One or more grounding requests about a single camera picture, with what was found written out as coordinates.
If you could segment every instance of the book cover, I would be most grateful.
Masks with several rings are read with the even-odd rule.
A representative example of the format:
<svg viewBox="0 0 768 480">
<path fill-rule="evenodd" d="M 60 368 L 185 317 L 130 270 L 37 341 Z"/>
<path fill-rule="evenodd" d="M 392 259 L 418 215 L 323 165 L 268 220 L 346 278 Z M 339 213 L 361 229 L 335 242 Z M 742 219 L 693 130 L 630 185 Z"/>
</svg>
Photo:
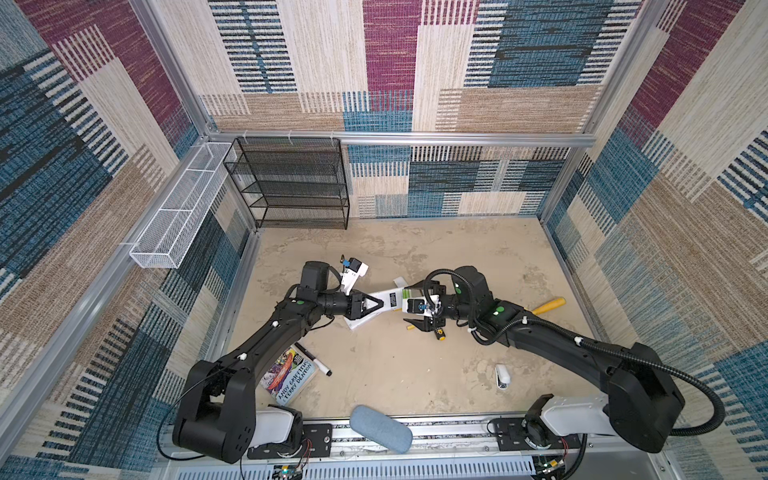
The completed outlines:
<svg viewBox="0 0 768 480">
<path fill-rule="evenodd" d="M 294 346 L 266 371 L 259 384 L 272 394 L 278 405 L 287 405 L 317 372 L 317 366 Z"/>
</svg>

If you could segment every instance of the white wire basket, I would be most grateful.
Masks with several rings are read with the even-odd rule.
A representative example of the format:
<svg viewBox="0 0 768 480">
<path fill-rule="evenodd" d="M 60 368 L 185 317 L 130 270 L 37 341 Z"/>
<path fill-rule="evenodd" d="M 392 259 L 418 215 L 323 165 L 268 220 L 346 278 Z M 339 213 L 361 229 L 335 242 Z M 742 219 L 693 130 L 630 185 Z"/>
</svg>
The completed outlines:
<svg viewBox="0 0 768 480">
<path fill-rule="evenodd" d="M 157 209 L 131 258 L 141 268 L 178 268 L 227 178 L 224 160 L 235 161 L 232 145 L 208 142 L 197 151 L 174 188 Z"/>
</svg>

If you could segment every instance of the yellow handle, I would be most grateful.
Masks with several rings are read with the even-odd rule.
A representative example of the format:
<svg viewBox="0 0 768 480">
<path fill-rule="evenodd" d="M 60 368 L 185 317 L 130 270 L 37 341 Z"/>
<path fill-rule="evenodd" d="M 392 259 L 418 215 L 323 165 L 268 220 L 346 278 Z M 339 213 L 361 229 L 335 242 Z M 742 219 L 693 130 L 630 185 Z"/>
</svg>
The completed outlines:
<svg viewBox="0 0 768 480">
<path fill-rule="evenodd" d="M 544 305 L 538 307 L 535 310 L 531 310 L 531 313 L 534 315 L 541 315 L 544 312 L 548 312 L 549 310 L 554 310 L 558 308 L 559 306 L 565 305 L 565 298 L 560 297 L 552 300 L 551 302 L 547 302 Z"/>
</svg>

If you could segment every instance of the black wire shelf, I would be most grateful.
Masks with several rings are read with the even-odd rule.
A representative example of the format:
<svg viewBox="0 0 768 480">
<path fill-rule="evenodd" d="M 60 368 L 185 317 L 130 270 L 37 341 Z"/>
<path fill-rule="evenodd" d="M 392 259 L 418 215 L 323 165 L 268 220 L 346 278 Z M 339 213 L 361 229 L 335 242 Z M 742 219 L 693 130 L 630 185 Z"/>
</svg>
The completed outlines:
<svg viewBox="0 0 768 480">
<path fill-rule="evenodd" d="M 346 229 L 349 190 L 341 143 L 331 138 L 240 137 L 225 162 L 257 228 Z"/>
</svg>

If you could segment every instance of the black cable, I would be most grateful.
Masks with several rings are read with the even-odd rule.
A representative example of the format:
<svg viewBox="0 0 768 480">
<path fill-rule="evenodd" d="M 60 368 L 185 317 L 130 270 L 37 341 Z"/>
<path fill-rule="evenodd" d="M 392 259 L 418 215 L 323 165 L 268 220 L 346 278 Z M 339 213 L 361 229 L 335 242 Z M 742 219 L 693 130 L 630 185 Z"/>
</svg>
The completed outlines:
<svg viewBox="0 0 768 480">
<path fill-rule="evenodd" d="M 472 332 L 472 336 L 475 337 L 475 340 L 477 340 L 478 343 L 481 343 L 482 345 L 491 345 L 493 342 L 498 340 L 502 336 L 502 334 L 506 332 L 508 329 L 512 328 L 513 326 L 520 325 L 522 323 L 523 323 L 522 319 L 517 319 L 514 322 L 507 323 L 501 329 L 499 329 L 499 331 L 496 332 L 496 334 L 490 339 L 481 338 L 476 331 Z M 552 322 L 548 322 L 547 320 L 544 320 L 544 319 L 530 318 L 528 319 L 528 323 L 545 326 L 574 342 L 576 337 L 579 336 L 568 329 L 564 329 L 563 327 L 556 325 Z M 582 341 L 580 341 L 578 345 L 581 348 L 590 350 L 592 352 L 603 353 L 605 355 L 610 355 L 618 359 L 627 360 L 629 362 L 634 362 L 640 365 L 651 367 L 652 369 L 658 370 L 659 372 L 668 373 L 669 375 L 677 377 L 678 379 L 683 380 L 685 383 L 688 383 L 696 387 L 700 392 L 702 392 L 710 400 L 710 402 L 712 403 L 713 412 L 709 420 L 702 423 L 701 425 L 696 425 L 693 427 L 686 427 L 682 429 L 672 429 L 672 431 L 670 432 L 670 435 L 675 437 L 689 437 L 694 435 L 703 435 L 705 433 L 712 432 L 714 429 L 719 427 L 720 424 L 723 423 L 723 420 L 725 420 L 725 406 L 723 405 L 723 401 L 720 400 L 720 397 L 714 392 L 714 390 L 712 390 L 706 383 L 702 382 L 698 378 L 691 376 L 683 372 L 682 370 L 678 370 L 674 367 L 664 365 L 663 363 L 660 363 L 660 362 L 653 362 L 651 360 L 642 359 L 639 356 L 635 356 L 631 353 L 623 352 L 620 350 L 607 349 L 599 345 L 599 342 L 595 339 L 582 337 Z"/>
<path fill-rule="evenodd" d="M 298 283 L 294 283 L 293 285 L 291 285 L 288 291 L 286 292 L 286 295 L 283 297 L 283 300 L 286 300 L 290 296 L 290 294 L 293 293 L 293 291 L 298 287 L 299 287 Z"/>
<path fill-rule="evenodd" d="M 176 462 L 185 462 L 187 460 L 197 460 L 198 458 L 203 458 L 205 455 L 198 455 L 196 457 L 186 457 L 186 458 L 175 458 L 171 457 L 167 453 L 163 452 L 163 449 L 160 447 L 160 434 L 163 431 L 163 426 L 165 425 L 165 421 L 168 420 L 168 416 L 171 412 L 176 408 L 176 406 L 181 402 L 181 399 L 184 398 L 186 394 L 192 391 L 196 386 L 200 385 L 202 382 L 205 382 L 208 379 L 211 379 L 215 377 L 216 375 L 223 373 L 225 370 L 230 368 L 232 365 L 234 365 L 236 362 L 238 362 L 240 359 L 235 359 L 232 363 L 229 365 L 223 367 L 222 369 L 217 370 L 216 372 L 211 373 L 209 376 L 205 377 L 204 379 L 196 382 L 194 385 L 192 385 L 190 388 L 187 389 L 186 392 L 179 395 L 179 398 L 176 399 L 176 402 L 174 402 L 173 405 L 170 406 L 170 408 L 165 412 L 165 415 L 163 415 L 163 419 L 160 420 L 160 426 L 157 427 L 157 435 L 155 436 L 155 445 L 157 445 L 157 451 L 162 455 L 163 457 L 167 458 L 168 460 L 175 460 Z"/>
<path fill-rule="evenodd" d="M 331 271 L 331 273 L 333 273 L 333 276 L 336 277 L 336 279 L 339 281 L 339 284 L 333 288 L 329 288 L 328 290 L 323 290 L 320 293 L 335 293 L 335 292 L 338 292 L 339 289 L 341 288 L 341 275 L 339 274 L 339 271 L 330 265 L 328 266 L 328 269 Z"/>
<path fill-rule="evenodd" d="M 310 329 L 310 332 L 311 332 L 312 330 L 319 330 L 319 329 L 324 329 L 324 328 L 326 328 L 328 325 L 330 325 L 331 323 L 333 323 L 333 320 L 335 320 L 335 319 L 336 319 L 336 317 L 331 317 L 331 320 L 330 320 L 328 323 L 324 323 L 324 324 L 323 324 L 323 325 L 321 325 L 321 326 L 314 326 L 313 328 L 311 328 L 311 329 Z"/>
<path fill-rule="evenodd" d="M 501 433 L 498 433 L 498 432 L 491 432 L 491 429 L 489 428 L 489 426 L 491 426 L 491 422 L 493 422 L 493 421 L 494 421 L 494 419 L 490 419 L 490 420 L 488 420 L 488 423 L 486 423 L 486 424 L 485 424 L 485 431 L 486 431 L 486 432 L 488 432 L 488 433 L 490 433 L 490 434 L 491 434 L 491 435 L 493 435 L 494 437 L 496 437 L 496 438 L 499 438 L 499 437 L 501 437 L 501 436 L 502 436 L 502 434 L 501 434 Z"/>
<path fill-rule="evenodd" d="M 454 276 L 458 281 L 461 283 L 464 283 L 464 286 L 467 289 L 467 294 L 469 295 L 469 315 L 467 319 L 467 323 L 469 324 L 469 328 L 475 328 L 475 289 L 472 288 L 472 285 L 469 281 L 467 281 L 466 278 L 464 278 L 460 273 L 456 273 L 455 270 L 450 270 L 447 268 L 438 268 L 437 270 L 434 270 L 429 273 L 429 275 L 426 276 L 424 279 L 424 283 L 422 283 L 422 295 L 424 295 L 426 302 L 429 304 L 429 306 L 432 309 L 435 309 L 435 302 L 432 301 L 432 298 L 427 295 L 427 289 L 429 285 L 429 281 L 432 280 L 433 277 L 438 275 L 451 275 Z"/>
<path fill-rule="evenodd" d="M 341 274 L 339 274 L 339 271 L 337 269 L 333 268 L 330 265 L 328 266 L 328 268 L 331 271 L 331 273 L 333 273 L 333 276 L 336 277 L 336 279 L 339 281 L 339 285 L 337 285 L 337 286 L 335 286 L 333 288 L 329 288 L 328 290 L 324 290 L 324 291 L 322 291 L 320 293 L 335 293 L 335 292 L 339 291 L 339 289 L 341 288 Z M 288 291 L 286 292 L 285 296 L 283 297 L 283 300 L 289 298 L 291 296 L 291 293 L 293 293 L 293 291 L 296 288 L 298 288 L 299 285 L 300 285 L 300 283 L 294 283 L 293 285 L 291 285 L 290 288 L 288 289 Z"/>
<path fill-rule="evenodd" d="M 615 356 L 619 359 L 639 363 L 641 365 L 649 366 L 652 369 L 656 369 L 660 372 L 665 372 L 672 376 L 676 376 L 678 379 L 683 380 L 685 383 L 690 383 L 692 386 L 695 386 L 697 389 L 699 389 L 700 392 L 707 396 L 714 409 L 710 419 L 701 425 L 696 425 L 694 427 L 672 429 L 670 435 L 673 437 L 692 437 L 695 435 L 703 435 L 705 433 L 712 432 L 714 429 L 719 427 L 721 423 L 723 423 L 723 420 L 725 420 L 725 406 L 723 405 L 723 401 L 720 399 L 720 396 L 717 395 L 714 390 L 712 390 L 706 383 L 702 382 L 698 378 L 674 367 L 664 365 L 663 363 L 642 359 L 632 355 L 631 353 L 609 350 L 593 342 L 596 342 L 596 340 L 584 339 L 581 341 L 581 346 L 593 352 L 605 353 L 607 355 Z"/>
<path fill-rule="evenodd" d="M 576 473 L 576 468 L 578 468 L 579 465 L 581 465 L 581 461 L 584 460 L 584 453 L 587 452 L 587 434 L 584 433 L 581 436 L 581 446 L 578 448 L 578 456 L 576 457 L 576 461 L 571 466 L 571 468 L 565 472 L 565 475 L 563 475 L 563 478 L 561 480 L 568 480 L 574 473 Z"/>
</svg>

